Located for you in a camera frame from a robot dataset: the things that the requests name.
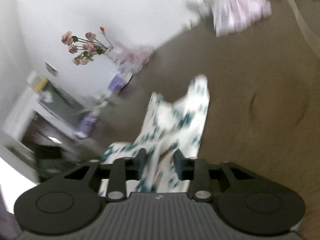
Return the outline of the white green floral garment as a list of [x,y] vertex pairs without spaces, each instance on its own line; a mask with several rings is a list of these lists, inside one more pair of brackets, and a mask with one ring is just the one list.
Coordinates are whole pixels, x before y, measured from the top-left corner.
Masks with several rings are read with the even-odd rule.
[[127,193],[185,192],[189,181],[181,181],[174,167],[174,152],[180,150],[186,158],[198,156],[206,123],[210,94],[205,75],[191,80],[185,96],[169,103],[163,95],[153,92],[140,134],[133,143],[114,142],[104,153],[101,163],[136,157],[146,150],[146,164],[140,180],[128,181]]

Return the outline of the purple tissue pack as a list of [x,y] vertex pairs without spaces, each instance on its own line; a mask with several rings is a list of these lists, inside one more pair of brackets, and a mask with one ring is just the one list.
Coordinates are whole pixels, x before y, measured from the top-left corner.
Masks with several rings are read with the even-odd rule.
[[108,90],[112,94],[118,95],[131,81],[133,74],[131,71],[119,72],[110,82]]

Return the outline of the crumpled plastic bag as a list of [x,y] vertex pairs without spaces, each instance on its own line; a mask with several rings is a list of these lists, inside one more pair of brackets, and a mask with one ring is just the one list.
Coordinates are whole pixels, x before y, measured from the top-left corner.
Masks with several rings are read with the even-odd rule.
[[150,61],[154,54],[153,47],[140,46],[133,49],[124,48],[118,56],[120,72],[137,74]]

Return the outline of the clear glass vase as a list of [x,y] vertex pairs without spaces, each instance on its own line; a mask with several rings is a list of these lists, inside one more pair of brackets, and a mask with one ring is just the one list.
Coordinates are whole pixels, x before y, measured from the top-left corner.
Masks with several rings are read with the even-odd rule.
[[115,45],[110,46],[104,54],[110,61],[119,67],[127,60],[129,53],[131,53],[131,51],[127,47],[121,43],[116,43]]

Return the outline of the artificial flower bouquet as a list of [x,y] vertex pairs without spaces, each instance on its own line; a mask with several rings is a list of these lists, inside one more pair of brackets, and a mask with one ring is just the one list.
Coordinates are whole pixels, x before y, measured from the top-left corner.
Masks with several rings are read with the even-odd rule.
[[106,55],[113,48],[112,43],[106,36],[104,27],[100,27],[100,32],[106,39],[107,44],[97,39],[97,35],[93,32],[85,33],[85,38],[80,38],[72,34],[71,31],[66,32],[61,37],[61,42],[67,46],[70,54],[76,54],[72,62],[76,66],[85,66],[94,61],[95,56]]

